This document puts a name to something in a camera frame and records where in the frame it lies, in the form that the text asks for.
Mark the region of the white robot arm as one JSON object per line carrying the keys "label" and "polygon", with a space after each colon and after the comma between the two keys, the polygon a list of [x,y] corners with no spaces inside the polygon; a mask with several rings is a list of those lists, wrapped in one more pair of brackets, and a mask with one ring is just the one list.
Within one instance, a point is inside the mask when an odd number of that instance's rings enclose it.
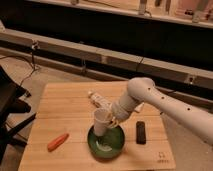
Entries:
{"label": "white robot arm", "polygon": [[147,77],[130,79],[122,96],[111,104],[110,113],[118,122],[124,122],[142,102],[153,105],[213,146],[213,114],[160,92]]}

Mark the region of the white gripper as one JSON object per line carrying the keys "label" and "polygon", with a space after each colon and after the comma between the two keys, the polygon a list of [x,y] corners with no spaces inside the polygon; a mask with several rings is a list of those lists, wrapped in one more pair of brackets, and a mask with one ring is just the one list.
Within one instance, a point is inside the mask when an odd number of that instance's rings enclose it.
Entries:
{"label": "white gripper", "polygon": [[116,120],[111,120],[110,123],[108,124],[107,128],[113,129],[119,125],[119,122],[124,122],[129,118],[129,113],[124,110],[118,102],[113,102],[111,104],[111,110],[109,109],[104,109],[105,111],[105,117],[113,117]]}

